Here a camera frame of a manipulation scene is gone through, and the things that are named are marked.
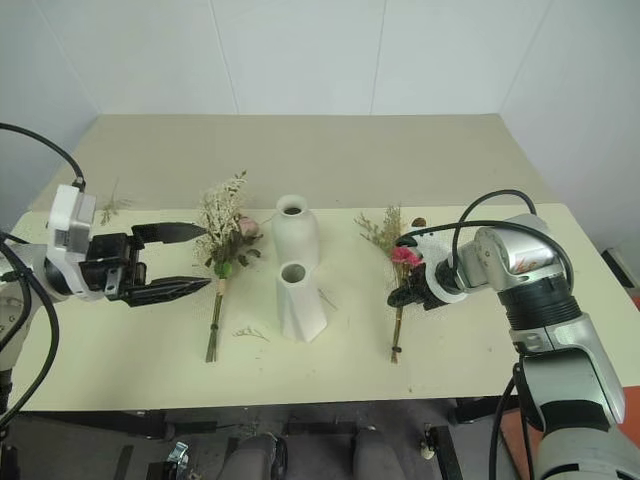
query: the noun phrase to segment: white vase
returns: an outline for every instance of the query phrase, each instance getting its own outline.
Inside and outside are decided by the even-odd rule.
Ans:
[[[327,317],[311,270],[300,262],[282,265],[278,275],[278,316],[282,334],[310,342],[327,327]]]
[[[285,195],[276,210],[271,229],[280,265],[297,261],[313,270],[320,262],[318,221],[307,201],[299,195]]]

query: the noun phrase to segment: black cable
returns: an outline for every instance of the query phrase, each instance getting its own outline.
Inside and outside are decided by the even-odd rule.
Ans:
[[[529,427],[527,417],[524,415],[522,404],[520,404],[520,424],[522,425],[522,435],[524,436],[524,449],[527,452],[527,467],[529,469],[529,480],[534,480],[533,476],[533,455],[531,455],[531,439],[529,438]]]
[[[73,157],[71,155],[69,155],[69,153],[67,153],[61,147],[59,147],[58,145],[53,143],[48,138],[43,137],[39,133],[33,132],[31,130],[28,130],[28,129],[24,128],[24,127],[19,127],[18,125],[12,125],[10,123],[2,123],[2,122],[0,122],[0,130],[9,130],[10,132],[15,132],[15,133],[19,133],[21,135],[25,135],[27,137],[31,137],[34,140],[37,140],[38,142],[46,145],[51,150],[56,152],[58,155],[60,155],[62,158],[65,159],[65,161],[69,164],[69,166],[71,166],[71,168],[75,172],[76,179],[73,182],[73,186],[74,187],[78,187],[81,192],[84,192],[84,188],[87,185],[87,183],[85,181],[84,174],[82,173],[82,169],[80,168],[80,165],[78,165],[78,162],[76,162],[73,159]]]
[[[498,434],[500,433],[500,424],[502,423],[502,415],[504,409],[507,406],[507,401],[513,387],[515,386],[515,380],[511,377],[507,388],[505,388],[500,401],[498,402],[498,408],[496,408],[496,415],[493,418],[493,427],[491,428],[491,444],[489,446],[489,480],[496,480],[496,471],[498,464]]]
[[[565,252],[564,248],[556,242],[553,238],[545,235],[540,230],[536,230],[532,227],[527,227],[526,225],[521,225],[519,223],[513,222],[505,222],[502,220],[470,220],[466,222],[456,222],[456,223],[447,223],[445,225],[438,225],[435,227],[427,227],[421,228],[420,230],[414,230],[413,232],[405,233],[400,238],[396,240],[396,245],[402,246],[404,245],[402,242],[408,238],[425,235],[431,232],[440,232],[442,230],[452,230],[454,228],[466,228],[466,227],[498,227],[505,228],[507,230],[516,230],[518,232],[528,233],[529,235],[536,237],[538,240],[546,243],[551,249],[553,249],[558,257],[560,257],[560,261],[564,265],[565,275],[567,277],[567,283],[569,284],[569,291],[573,291],[573,283],[574,283],[574,273],[573,273],[573,265],[571,264],[571,260],[569,259],[569,255]]]
[[[477,198],[476,200],[474,200],[473,203],[471,203],[471,205],[469,205],[467,209],[464,211],[464,213],[460,216],[460,219],[458,220],[458,222],[464,222],[467,219],[467,217],[471,214],[473,209],[476,208],[478,205],[480,205],[482,202],[489,200],[490,198],[500,197],[503,195],[513,195],[516,197],[520,197],[522,200],[524,200],[524,203],[527,204],[527,207],[529,207],[530,213],[532,213],[533,215],[538,214],[538,211],[536,210],[536,206],[533,203],[533,200],[531,200],[531,198],[529,198],[529,196],[526,193],[521,192],[520,190],[506,189],[506,190],[496,190],[495,192],[487,193],[486,195],[483,195],[480,198]],[[451,242],[451,268],[454,274],[458,272],[458,263],[460,262],[460,259],[458,256],[458,237],[460,237],[460,230],[461,230],[460,228],[456,228],[455,232],[453,232],[453,241]]]
[[[27,245],[29,243],[20,237],[16,237],[15,235],[11,235],[10,233],[6,233],[0,230],[0,241],[4,241],[5,238],[21,245]]]
[[[11,250],[4,243],[4,241],[0,242],[0,252],[7,259],[7,261],[13,268],[13,271],[16,272],[15,280],[17,280],[20,283],[20,290],[22,293],[22,311],[20,312],[20,316],[11,327],[11,330],[9,330],[7,334],[2,339],[0,339],[0,352],[2,352],[2,350],[4,350],[4,347],[7,346],[7,344],[13,339],[16,333],[18,333],[18,331],[27,322],[27,319],[29,318],[29,314],[31,313],[32,299],[31,299],[31,289],[29,288],[27,279],[24,274],[20,273],[20,264],[16,262],[16,258],[18,258],[17,255],[13,253],[13,250]]]
[[[13,417],[16,416],[20,409],[29,401],[33,393],[38,389],[40,384],[42,384],[45,377],[49,373],[49,370],[53,365],[53,361],[56,358],[56,353],[58,352],[58,344],[60,343],[60,325],[58,323],[58,315],[56,314],[56,310],[53,307],[51,298],[49,298],[46,290],[35,277],[33,272],[11,250],[11,248],[9,248],[9,246],[3,242],[0,242],[0,253],[2,253],[5,258],[12,262],[12,265],[16,265],[18,273],[26,277],[33,291],[36,293],[36,295],[38,295],[38,297],[40,297],[40,301],[42,302],[42,305],[47,312],[47,316],[49,317],[49,325],[51,327],[51,342],[49,345],[47,358],[45,359],[40,372],[33,380],[29,388],[27,388],[27,390],[25,390],[25,392],[22,394],[22,397],[20,397],[20,399],[9,409],[7,413],[0,417],[0,431],[2,431],[6,428],[11,419],[13,419]]]

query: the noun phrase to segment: pink flower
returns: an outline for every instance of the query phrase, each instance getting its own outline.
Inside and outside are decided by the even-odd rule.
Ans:
[[[412,267],[417,267],[422,263],[422,259],[407,247],[395,247],[391,251],[391,261],[393,263],[408,263]]]
[[[249,217],[241,217],[238,220],[238,227],[240,228],[240,234],[244,238],[254,238],[260,233],[260,225]]]

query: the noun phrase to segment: beige table surface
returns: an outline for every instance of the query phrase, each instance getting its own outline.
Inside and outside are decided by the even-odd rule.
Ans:
[[[311,345],[282,338],[275,311],[276,271],[267,234],[265,256],[233,279],[224,306],[220,361],[205,364],[213,286],[178,301],[130,309],[125,304],[59,304],[62,339],[56,364],[28,409],[151,409],[215,405],[495,395],[515,352],[508,323],[490,291],[425,313],[408,309],[400,366],[389,363],[393,315],[385,305],[389,267],[363,240],[353,217],[361,207],[404,208],[433,224],[458,218],[479,195],[520,188],[538,203],[572,256],[576,294],[589,311],[625,385],[640,384],[635,367],[640,319],[570,212],[524,157],[497,115],[432,117],[102,116],[75,156],[88,193],[104,205],[132,201],[107,227],[195,218],[199,193],[249,170],[247,204],[272,208],[300,193],[317,210],[323,263],[318,282],[329,327]],[[44,241],[60,172],[16,228]],[[509,198],[503,204],[517,204]],[[382,209],[367,210],[381,216]],[[475,218],[506,218],[517,206],[487,206]],[[268,220],[270,211],[256,212]],[[151,246],[149,277],[206,273],[192,245]],[[236,336],[246,327],[267,339]],[[39,368],[48,345],[42,313],[34,320],[14,377],[16,395]]]
[[[498,115],[106,115],[75,157],[99,204],[117,181],[117,197],[138,210],[197,208],[200,192],[244,169],[250,208],[274,208],[285,193],[312,208],[468,205],[500,188],[557,201]],[[48,211],[71,180],[61,167],[34,209]]]
[[[462,207],[406,208],[411,219],[455,220]],[[520,206],[487,206],[476,218],[501,219]],[[407,308],[400,365],[389,361],[393,311],[385,304],[390,267],[360,236],[359,209],[317,210],[322,262],[316,271],[328,328],[311,344],[280,334],[276,314],[277,264],[269,222],[263,258],[231,280],[221,322],[219,361],[204,362],[213,310],[213,286],[177,301],[139,308],[102,300],[70,299],[57,307],[60,353],[32,410],[155,409],[223,405],[463,397],[498,394],[516,355],[497,296],[479,292],[466,301],[424,312]],[[367,210],[380,218],[383,209]],[[569,211],[543,204],[540,215],[567,249],[576,270],[575,294],[589,312],[624,385],[640,385],[640,315],[609,273]],[[253,213],[261,221],[271,211]],[[195,211],[123,212],[96,233],[126,231],[141,222],[192,221]],[[45,239],[44,213],[22,218],[16,232]],[[149,278],[199,275],[192,243],[149,246]],[[250,327],[265,339],[242,336]],[[15,369],[17,396],[41,365],[49,341],[42,312],[34,319]]]

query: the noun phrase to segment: white dried flower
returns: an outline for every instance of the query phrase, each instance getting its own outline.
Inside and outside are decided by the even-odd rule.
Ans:
[[[201,200],[202,211],[198,223],[207,229],[207,235],[197,241],[197,253],[203,261],[224,255],[223,251],[232,242],[234,232],[239,232],[243,195],[246,183],[245,173],[236,175],[226,182],[204,193]]]

